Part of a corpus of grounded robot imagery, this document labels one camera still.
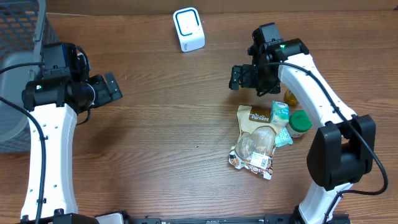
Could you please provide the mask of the brown nut pouch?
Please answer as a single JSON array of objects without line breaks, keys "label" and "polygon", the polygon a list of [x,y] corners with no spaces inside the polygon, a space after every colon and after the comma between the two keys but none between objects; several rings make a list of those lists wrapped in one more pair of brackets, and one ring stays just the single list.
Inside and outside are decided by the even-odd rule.
[{"label": "brown nut pouch", "polygon": [[250,163],[253,155],[270,157],[282,130],[281,125],[271,122],[271,109],[240,105],[236,114],[240,133],[233,151],[245,163]]}]

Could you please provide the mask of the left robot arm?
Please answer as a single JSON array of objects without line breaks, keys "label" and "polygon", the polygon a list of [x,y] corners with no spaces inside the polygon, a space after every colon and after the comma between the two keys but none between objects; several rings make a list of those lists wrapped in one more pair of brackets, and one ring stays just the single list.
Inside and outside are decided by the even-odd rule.
[{"label": "left robot arm", "polygon": [[123,96],[112,73],[90,76],[88,57],[75,44],[47,44],[43,57],[41,75],[22,91],[29,116],[30,167],[21,223],[78,218],[72,177],[78,115]]}]

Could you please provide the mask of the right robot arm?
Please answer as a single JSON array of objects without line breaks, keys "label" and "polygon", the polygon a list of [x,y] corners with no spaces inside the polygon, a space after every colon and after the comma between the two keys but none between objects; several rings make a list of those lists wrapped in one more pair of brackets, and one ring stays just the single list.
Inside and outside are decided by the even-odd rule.
[{"label": "right robot arm", "polygon": [[379,160],[374,153],[376,125],[369,115],[357,116],[330,88],[300,39],[283,40],[274,23],[253,33],[250,65],[236,65],[229,87],[254,88],[259,96],[285,84],[316,129],[307,155],[313,179],[305,199],[290,215],[290,223],[347,223],[347,215],[333,217],[344,194],[371,171]]}]

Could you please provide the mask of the teal snack packet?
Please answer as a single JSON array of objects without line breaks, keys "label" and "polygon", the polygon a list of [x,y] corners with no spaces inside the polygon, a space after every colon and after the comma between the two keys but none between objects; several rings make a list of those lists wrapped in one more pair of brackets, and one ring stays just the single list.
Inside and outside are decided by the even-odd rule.
[{"label": "teal snack packet", "polygon": [[286,127],[283,127],[279,135],[275,137],[275,145],[276,147],[282,147],[285,145],[292,145],[293,140],[290,136],[289,132],[287,131]]}]

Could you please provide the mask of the yellow drink bottle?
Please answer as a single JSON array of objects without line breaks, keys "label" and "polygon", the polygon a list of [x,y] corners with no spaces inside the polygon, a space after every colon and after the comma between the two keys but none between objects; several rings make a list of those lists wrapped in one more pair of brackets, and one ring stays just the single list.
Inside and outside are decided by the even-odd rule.
[{"label": "yellow drink bottle", "polygon": [[287,89],[284,93],[284,103],[289,106],[297,106],[299,104],[298,99],[296,99],[295,95],[291,92],[290,89]]}]

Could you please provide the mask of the teal tissue pack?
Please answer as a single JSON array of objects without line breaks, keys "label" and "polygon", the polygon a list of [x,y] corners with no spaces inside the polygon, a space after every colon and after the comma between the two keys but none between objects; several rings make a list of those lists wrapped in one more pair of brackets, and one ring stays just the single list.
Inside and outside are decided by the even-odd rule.
[{"label": "teal tissue pack", "polygon": [[289,106],[285,103],[273,101],[271,106],[271,122],[285,126],[289,122]]}]

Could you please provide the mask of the green lid jar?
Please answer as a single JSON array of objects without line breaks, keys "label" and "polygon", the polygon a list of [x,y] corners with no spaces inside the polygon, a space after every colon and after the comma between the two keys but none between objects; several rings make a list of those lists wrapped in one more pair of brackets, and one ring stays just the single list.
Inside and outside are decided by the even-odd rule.
[{"label": "green lid jar", "polygon": [[286,129],[292,138],[299,138],[312,127],[312,123],[304,110],[297,110],[290,115]]}]

